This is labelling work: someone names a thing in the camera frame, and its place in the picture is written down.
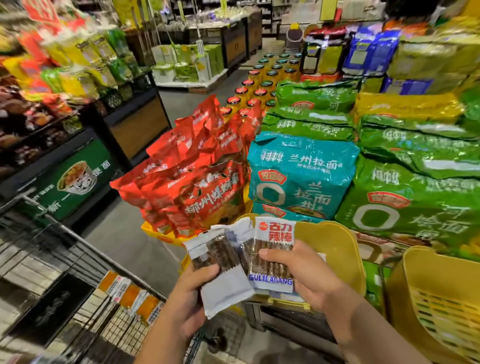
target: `shopping cart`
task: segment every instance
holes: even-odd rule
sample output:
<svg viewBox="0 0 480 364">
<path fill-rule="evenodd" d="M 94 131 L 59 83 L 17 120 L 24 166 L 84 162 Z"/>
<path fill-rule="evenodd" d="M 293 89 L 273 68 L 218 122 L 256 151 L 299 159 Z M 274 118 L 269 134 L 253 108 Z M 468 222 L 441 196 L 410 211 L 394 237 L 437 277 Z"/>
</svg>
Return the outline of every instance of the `shopping cart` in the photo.
<svg viewBox="0 0 480 364">
<path fill-rule="evenodd" d="M 34 205 L 38 214 L 21 212 Z M 166 298 L 56 221 L 28 193 L 0 207 L 0 363 L 47 354 L 71 364 L 132 363 L 149 326 L 97 289 L 115 271 Z M 190 342 L 192 363 L 203 333 Z"/>
</svg>

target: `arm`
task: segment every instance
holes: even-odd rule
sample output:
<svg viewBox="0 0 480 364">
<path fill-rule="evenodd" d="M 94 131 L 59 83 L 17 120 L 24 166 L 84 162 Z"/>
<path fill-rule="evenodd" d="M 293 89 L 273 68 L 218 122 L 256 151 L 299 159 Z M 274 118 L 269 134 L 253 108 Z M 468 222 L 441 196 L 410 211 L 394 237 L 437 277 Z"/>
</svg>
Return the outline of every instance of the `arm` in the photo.
<svg viewBox="0 0 480 364">
<path fill-rule="evenodd" d="M 183 273 L 152 325 L 134 364 L 182 364 L 190 337 L 205 322 L 198 288 L 218 274 L 218 264 Z"/>
<path fill-rule="evenodd" d="M 295 290 L 316 311 L 322 311 L 350 364 L 429 364 L 384 318 L 340 280 L 306 243 L 292 251 L 262 249 L 260 257 L 288 266 Z"/>
</svg>

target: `noodle bowl picture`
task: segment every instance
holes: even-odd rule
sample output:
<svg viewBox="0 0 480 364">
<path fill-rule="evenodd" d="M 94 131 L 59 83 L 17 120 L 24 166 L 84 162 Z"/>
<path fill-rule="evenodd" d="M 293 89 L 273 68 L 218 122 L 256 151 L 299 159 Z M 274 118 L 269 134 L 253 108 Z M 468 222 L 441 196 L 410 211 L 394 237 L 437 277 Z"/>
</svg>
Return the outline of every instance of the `noodle bowl picture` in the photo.
<svg viewBox="0 0 480 364">
<path fill-rule="evenodd" d="M 96 184 L 93 174 L 84 160 L 75 163 L 67 169 L 57 182 L 57 190 L 71 194 L 87 194 Z"/>
</svg>

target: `hand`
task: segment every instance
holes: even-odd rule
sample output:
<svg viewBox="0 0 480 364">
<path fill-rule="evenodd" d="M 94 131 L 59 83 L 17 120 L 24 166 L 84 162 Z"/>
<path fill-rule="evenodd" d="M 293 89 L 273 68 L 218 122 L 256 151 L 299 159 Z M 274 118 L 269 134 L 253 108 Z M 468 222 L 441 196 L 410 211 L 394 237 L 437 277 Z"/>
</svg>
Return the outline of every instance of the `hand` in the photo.
<svg viewBox="0 0 480 364">
<path fill-rule="evenodd" d="M 180 276 L 167 303 L 160 311 L 160 317 L 167 319 L 183 339 L 191 337 L 205 322 L 205 311 L 199 300 L 198 288 L 215 278 L 218 264 L 193 271 L 192 265 Z"/>
<path fill-rule="evenodd" d="M 291 251 L 260 249 L 260 258 L 288 266 L 295 290 L 315 310 L 322 311 L 326 297 L 344 283 L 306 243 L 296 240 Z"/>
</svg>

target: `left hand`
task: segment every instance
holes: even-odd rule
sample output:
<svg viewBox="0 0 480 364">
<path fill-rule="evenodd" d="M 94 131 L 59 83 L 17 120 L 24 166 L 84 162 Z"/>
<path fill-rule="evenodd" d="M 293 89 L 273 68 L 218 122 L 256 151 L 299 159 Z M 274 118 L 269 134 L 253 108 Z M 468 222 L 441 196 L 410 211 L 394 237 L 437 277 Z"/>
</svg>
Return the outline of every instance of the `left hand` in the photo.
<svg viewBox="0 0 480 364">
<path fill-rule="evenodd" d="M 198 288 L 212 280 L 219 272 L 218 264 L 193 271 L 190 266 L 180 276 L 167 303 L 160 312 L 160 317 L 171 322 L 183 339 L 191 337 L 204 324 L 206 317 Z"/>
</svg>

